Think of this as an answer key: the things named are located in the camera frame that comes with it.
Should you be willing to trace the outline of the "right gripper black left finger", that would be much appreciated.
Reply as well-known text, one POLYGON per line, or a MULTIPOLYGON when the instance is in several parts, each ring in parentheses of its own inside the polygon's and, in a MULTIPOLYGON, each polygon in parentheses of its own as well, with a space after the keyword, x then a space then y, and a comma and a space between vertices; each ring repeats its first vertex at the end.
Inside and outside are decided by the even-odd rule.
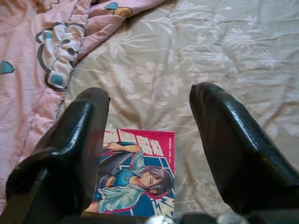
POLYGON ((110 98, 101 88, 77 95, 17 165, 6 183, 6 223, 58 224, 78 216, 95 192, 110 98))

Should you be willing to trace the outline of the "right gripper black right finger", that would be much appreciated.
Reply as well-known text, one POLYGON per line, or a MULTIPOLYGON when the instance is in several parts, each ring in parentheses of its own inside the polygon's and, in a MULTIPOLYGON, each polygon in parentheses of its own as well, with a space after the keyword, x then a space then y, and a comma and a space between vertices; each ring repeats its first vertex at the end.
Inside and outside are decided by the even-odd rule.
POLYGON ((193 85, 189 100, 216 187, 234 212, 298 208, 298 171, 243 104, 210 82, 193 85))

